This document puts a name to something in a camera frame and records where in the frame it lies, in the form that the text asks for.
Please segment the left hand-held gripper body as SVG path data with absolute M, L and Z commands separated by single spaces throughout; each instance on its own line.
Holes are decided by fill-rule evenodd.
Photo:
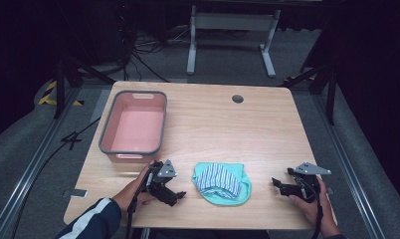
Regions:
M 163 203 L 176 198 L 176 193 L 166 187 L 166 183 L 176 176 L 172 162 L 155 161 L 149 166 L 145 190 Z

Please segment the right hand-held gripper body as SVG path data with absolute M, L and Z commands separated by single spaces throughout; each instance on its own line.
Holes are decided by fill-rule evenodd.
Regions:
M 307 203 L 313 202 L 320 193 L 320 186 L 317 180 L 317 175 L 330 175 L 331 170 L 314 165 L 309 162 L 304 162 L 301 165 L 289 168 L 288 174 L 295 180 L 295 185 L 301 190 L 300 199 Z

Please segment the teal striped cloth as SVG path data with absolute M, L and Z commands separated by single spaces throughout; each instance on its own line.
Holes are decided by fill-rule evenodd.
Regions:
M 242 205 L 252 194 L 243 163 L 199 162 L 191 180 L 205 200 L 219 206 Z

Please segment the person's right hand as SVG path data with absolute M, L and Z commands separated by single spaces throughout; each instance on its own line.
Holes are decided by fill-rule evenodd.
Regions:
M 320 206 L 322 208 L 321 223 L 323 221 L 335 223 L 335 221 L 333 219 L 333 215 L 332 215 L 332 207 L 331 207 L 331 204 L 327 197 L 326 185 L 321 178 L 318 178 L 317 180 L 318 180 L 319 186 L 320 186 L 319 202 L 320 202 Z M 300 209 L 303 212 L 306 220 L 309 223 L 311 223 L 312 225 L 316 224 L 316 217 L 317 217 L 317 202 L 316 201 L 313 203 L 307 203 L 295 195 L 291 195 L 289 197 L 289 200 L 293 203 L 294 206 L 296 206 L 298 209 Z

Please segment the person's left hand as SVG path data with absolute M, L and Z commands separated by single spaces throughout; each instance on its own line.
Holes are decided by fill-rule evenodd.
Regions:
M 117 203 L 121 211 L 126 211 L 128 209 L 133 198 L 136 198 L 137 203 L 142 205 L 147 205 L 155 199 L 154 196 L 147 192 L 140 192 L 139 194 L 136 193 L 148 169 L 149 166 L 145 166 L 132 182 L 126 185 L 117 195 L 112 198 L 112 200 Z

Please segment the pink basin with grey rim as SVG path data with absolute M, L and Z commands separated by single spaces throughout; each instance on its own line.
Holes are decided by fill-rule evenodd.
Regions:
M 120 91 L 113 98 L 99 148 L 116 163 L 160 158 L 167 95 L 160 91 Z

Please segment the grey tape patch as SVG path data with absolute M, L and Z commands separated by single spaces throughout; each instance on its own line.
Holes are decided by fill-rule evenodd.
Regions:
M 87 196 L 88 192 L 84 189 L 66 189 L 63 192 L 63 197 L 68 197 L 68 198 L 85 198 Z

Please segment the black metal stand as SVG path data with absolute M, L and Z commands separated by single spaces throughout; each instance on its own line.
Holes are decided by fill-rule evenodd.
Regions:
M 83 85 L 84 80 L 79 72 L 79 69 L 85 70 L 89 75 L 100 79 L 106 84 L 113 85 L 115 83 L 115 80 L 96 70 L 92 66 L 86 65 L 70 56 L 62 56 L 58 62 L 55 77 L 57 83 L 57 105 L 55 119 L 58 119 L 66 108 L 65 81 L 68 81 L 72 88 L 79 88 Z
M 291 88 L 300 82 L 314 77 L 314 80 L 308 87 L 308 91 L 312 95 L 320 95 L 324 89 L 327 89 L 326 103 L 325 103 L 325 115 L 328 122 L 334 125 L 333 112 L 334 112 L 334 100 L 336 92 L 336 63 L 335 61 L 329 61 L 321 66 L 312 68 L 299 76 L 288 77 L 281 84 L 282 88 Z

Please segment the black tape cross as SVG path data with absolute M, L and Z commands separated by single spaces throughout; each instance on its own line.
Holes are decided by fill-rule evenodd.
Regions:
M 63 137 L 61 139 L 61 142 L 63 142 L 64 144 L 69 144 L 69 150 L 73 150 L 75 147 L 75 144 L 77 142 L 80 142 L 81 139 L 79 138 L 79 133 L 76 131 L 73 131 L 72 133 L 68 134 L 67 136 Z

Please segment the yellow black floor tape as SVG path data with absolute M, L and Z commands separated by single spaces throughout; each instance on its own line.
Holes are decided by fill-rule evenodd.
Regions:
M 53 105 L 57 104 L 57 101 L 51 98 L 51 94 L 57 86 L 57 82 L 52 80 L 47 85 L 45 91 L 43 92 L 42 96 L 40 97 L 38 104 L 39 105 Z

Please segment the aluminium floor rail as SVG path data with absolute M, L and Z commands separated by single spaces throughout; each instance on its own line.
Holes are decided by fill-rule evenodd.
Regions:
M 319 96 L 312 96 L 318 114 L 323 120 L 323 125 L 329 135 L 331 142 L 334 144 L 336 151 L 337 161 L 345 177 L 346 183 L 351 191 L 354 202 L 358 208 L 358 211 L 363 219 L 365 227 L 370 235 L 371 239 L 386 239 L 385 233 L 381 228 L 381 225 L 373 211 L 373 208 L 369 202 L 366 192 L 364 191 L 360 180 L 353 169 L 353 166 L 349 160 L 349 157 L 341 143 L 341 140 L 337 134 L 336 128 L 326 118 L 325 105 L 323 100 Z
M 0 137 L 0 239 L 20 216 L 27 195 L 48 157 L 48 151 L 80 90 L 66 93 L 66 108 L 36 108 Z

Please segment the white metal desk frame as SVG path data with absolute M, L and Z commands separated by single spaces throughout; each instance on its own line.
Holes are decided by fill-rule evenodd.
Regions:
M 279 23 L 281 11 L 275 10 L 271 15 L 235 14 L 235 13 L 204 13 L 197 7 L 191 7 L 190 16 L 190 47 L 186 73 L 193 75 L 196 64 L 196 32 L 201 30 L 236 30 L 236 31 L 261 31 L 267 32 L 268 37 L 264 44 L 259 46 L 262 59 L 270 78 L 276 76 L 276 71 L 271 59 L 270 47 Z

